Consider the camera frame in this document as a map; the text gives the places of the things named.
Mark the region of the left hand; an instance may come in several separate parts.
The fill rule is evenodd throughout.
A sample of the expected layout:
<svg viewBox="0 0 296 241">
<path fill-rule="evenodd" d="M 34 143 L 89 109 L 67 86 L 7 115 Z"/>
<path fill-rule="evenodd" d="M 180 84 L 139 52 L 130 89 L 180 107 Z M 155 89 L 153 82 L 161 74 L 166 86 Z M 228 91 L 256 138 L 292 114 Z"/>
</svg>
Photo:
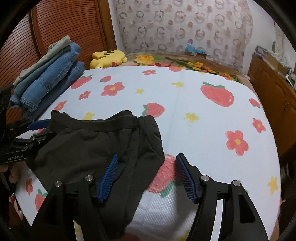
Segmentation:
<svg viewBox="0 0 296 241">
<path fill-rule="evenodd" d="M 20 163 L 13 163 L 11 165 L 0 165 L 1 169 L 1 183 L 7 182 L 5 174 L 10 173 L 8 180 L 10 183 L 17 183 L 20 178 Z"/>
</svg>

